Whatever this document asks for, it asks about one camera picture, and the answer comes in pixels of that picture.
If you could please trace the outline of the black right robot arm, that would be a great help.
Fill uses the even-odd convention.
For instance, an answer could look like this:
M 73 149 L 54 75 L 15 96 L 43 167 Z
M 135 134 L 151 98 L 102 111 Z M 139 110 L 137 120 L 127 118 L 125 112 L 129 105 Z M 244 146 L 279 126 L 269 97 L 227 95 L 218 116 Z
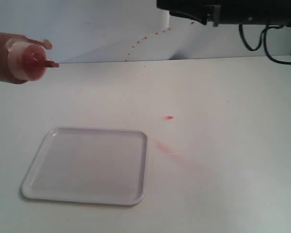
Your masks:
M 291 0 L 158 0 L 157 8 L 171 16 L 214 27 L 228 25 L 284 25 L 291 27 Z

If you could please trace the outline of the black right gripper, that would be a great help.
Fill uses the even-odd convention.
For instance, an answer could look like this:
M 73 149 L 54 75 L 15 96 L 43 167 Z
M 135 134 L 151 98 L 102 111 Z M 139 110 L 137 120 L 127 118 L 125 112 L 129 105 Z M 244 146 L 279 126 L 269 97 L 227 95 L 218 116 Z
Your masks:
M 158 9 L 174 17 L 191 19 L 203 25 L 213 22 L 218 27 L 221 14 L 220 0 L 157 0 Z

